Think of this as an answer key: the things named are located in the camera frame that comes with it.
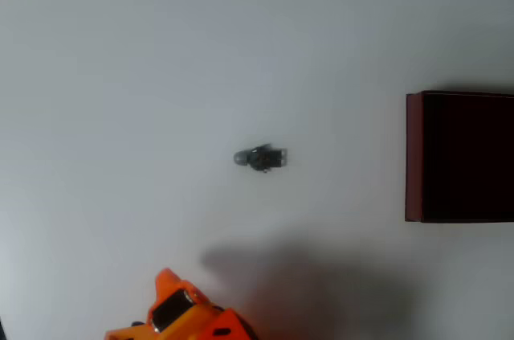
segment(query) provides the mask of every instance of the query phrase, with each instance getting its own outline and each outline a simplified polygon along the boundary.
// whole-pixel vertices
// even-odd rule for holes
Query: black object
[[[6,333],[3,331],[1,322],[0,322],[0,340],[6,340]]]
[[[407,96],[406,220],[514,221],[514,95]]]
[[[153,311],[153,326],[162,332],[192,306],[194,302],[187,291],[179,289]]]
[[[250,165],[254,170],[268,172],[271,168],[285,166],[286,156],[286,150],[272,149],[271,145],[267,144],[235,153],[234,162],[236,165]]]

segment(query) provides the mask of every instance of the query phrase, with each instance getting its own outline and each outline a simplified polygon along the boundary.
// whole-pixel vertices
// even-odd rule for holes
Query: white surface
[[[514,225],[402,221],[405,94],[509,87],[513,0],[0,4],[9,340],[102,338],[166,266],[269,338],[512,338]]]

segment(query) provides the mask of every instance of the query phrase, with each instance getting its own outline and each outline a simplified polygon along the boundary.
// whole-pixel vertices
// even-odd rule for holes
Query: dark red box
[[[514,221],[514,95],[407,95],[407,221]]]

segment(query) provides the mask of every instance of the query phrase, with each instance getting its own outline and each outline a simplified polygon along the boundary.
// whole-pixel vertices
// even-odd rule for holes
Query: black minifigure
[[[251,150],[243,150],[234,154],[236,165],[248,166],[257,171],[268,172],[272,167],[286,166],[287,151],[272,149],[271,145],[260,145]]]

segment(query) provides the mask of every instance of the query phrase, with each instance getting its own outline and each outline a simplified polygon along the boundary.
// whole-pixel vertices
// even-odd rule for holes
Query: white table
[[[8,340],[103,338],[164,267],[273,340],[512,338],[514,225],[403,207],[405,94],[512,89],[514,0],[0,4]]]

